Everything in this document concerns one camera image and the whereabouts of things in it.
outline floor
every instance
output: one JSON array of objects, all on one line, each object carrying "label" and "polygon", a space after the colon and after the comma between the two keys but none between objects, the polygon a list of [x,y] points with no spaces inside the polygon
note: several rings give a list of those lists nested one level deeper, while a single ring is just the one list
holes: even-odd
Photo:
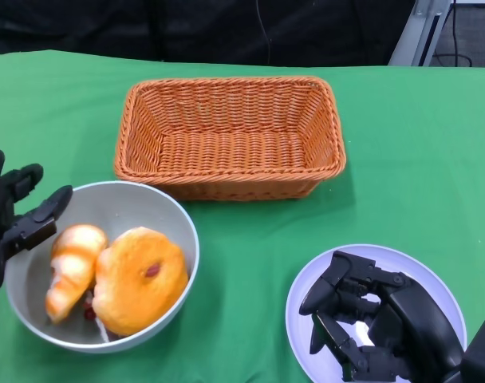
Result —
[{"label": "floor", "polygon": [[[485,6],[457,6],[456,11],[456,36],[459,53],[469,56],[473,60],[473,66],[485,67]],[[438,41],[436,52],[438,54],[454,53],[452,36],[453,12],[451,12],[441,37]],[[431,66],[455,66],[454,57],[439,57],[432,59]],[[459,58],[459,66],[468,66],[468,61]]]}]

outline glazed donut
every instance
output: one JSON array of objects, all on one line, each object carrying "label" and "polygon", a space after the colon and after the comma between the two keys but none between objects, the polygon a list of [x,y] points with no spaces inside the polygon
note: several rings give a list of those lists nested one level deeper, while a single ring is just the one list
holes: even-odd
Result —
[{"label": "glazed donut", "polygon": [[92,307],[109,331],[132,335],[166,314],[187,280],[180,247],[158,231],[138,227],[97,260]]},{"label": "glazed donut", "polygon": [[69,315],[73,306],[93,286],[97,257],[108,246],[108,236],[92,225],[65,229],[51,250],[53,281],[45,296],[45,310],[53,323]]}]

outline white plate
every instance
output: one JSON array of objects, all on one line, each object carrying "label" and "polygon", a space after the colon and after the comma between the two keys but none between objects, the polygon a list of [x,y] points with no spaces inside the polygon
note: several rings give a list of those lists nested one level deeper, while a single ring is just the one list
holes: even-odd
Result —
[{"label": "white plate", "polygon": [[[415,279],[432,296],[453,326],[463,348],[467,347],[466,324],[457,301],[441,279],[426,266],[399,251],[375,245],[347,245],[329,250],[308,263],[294,280],[286,304],[286,328],[290,346],[299,364],[315,383],[343,383],[342,370],[330,351],[310,355],[313,322],[310,316],[299,315],[299,306],[308,290],[330,265],[333,252],[345,251],[376,261],[376,266],[391,272],[402,272]],[[358,345],[373,345],[367,337],[368,327],[361,322],[354,326],[341,324]],[[397,382],[407,382],[397,378]]]}]

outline black curtain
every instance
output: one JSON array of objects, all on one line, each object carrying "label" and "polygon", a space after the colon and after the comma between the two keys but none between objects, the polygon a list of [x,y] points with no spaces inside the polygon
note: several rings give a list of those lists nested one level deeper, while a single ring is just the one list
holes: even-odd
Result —
[{"label": "black curtain", "polygon": [[413,5],[413,0],[0,0],[0,53],[58,49],[162,61],[387,65]]}]

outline croissant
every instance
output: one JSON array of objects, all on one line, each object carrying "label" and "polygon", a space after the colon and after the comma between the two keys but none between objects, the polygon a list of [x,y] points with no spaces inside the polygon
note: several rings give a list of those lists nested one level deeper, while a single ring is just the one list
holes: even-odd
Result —
[{"label": "croissant", "polygon": [[108,246],[108,236],[92,225],[65,229],[51,252],[53,281],[45,296],[45,310],[53,323],[66,318],[95,282],[96,260]]}]

